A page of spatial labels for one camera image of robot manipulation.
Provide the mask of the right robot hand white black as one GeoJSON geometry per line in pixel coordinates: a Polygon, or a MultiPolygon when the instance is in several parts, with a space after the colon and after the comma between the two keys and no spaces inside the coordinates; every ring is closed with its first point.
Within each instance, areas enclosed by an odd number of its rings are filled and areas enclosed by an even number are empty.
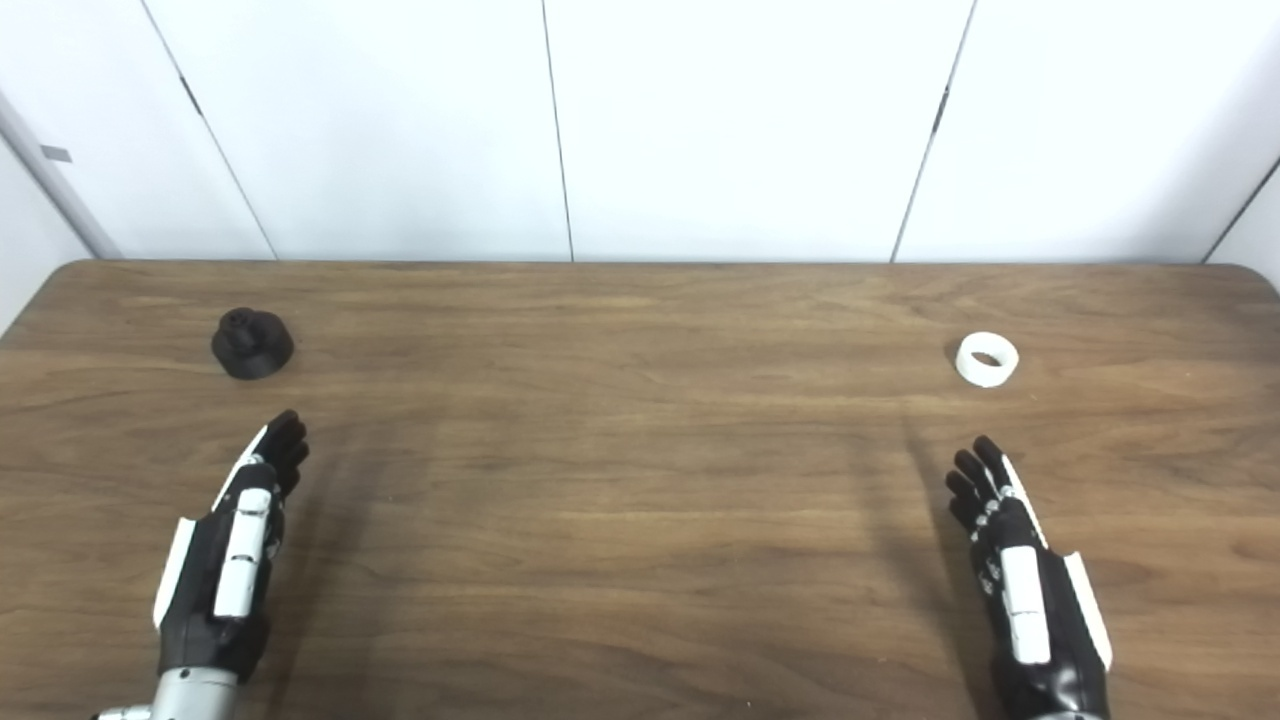
{"type": "Polygon", "coordinates": [[[1114,647],[1080,553],[1046,539],[1011,459],[987,436],[955,454],[950,512],[969,543],[1010,719],[1110,719],[1114,647]]]}

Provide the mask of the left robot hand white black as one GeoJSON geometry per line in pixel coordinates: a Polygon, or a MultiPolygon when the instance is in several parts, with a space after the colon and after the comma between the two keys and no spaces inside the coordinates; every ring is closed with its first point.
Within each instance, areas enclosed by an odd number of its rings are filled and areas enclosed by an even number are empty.
{"type": "Polygon", "coordinates": [[[297,411],[278,414],[239,454],[209,511],[179,520],[154,605],[157,674],[204,667],[244,684],[255,673],[271,632],[265,598],[306,437],[297,411]]]}

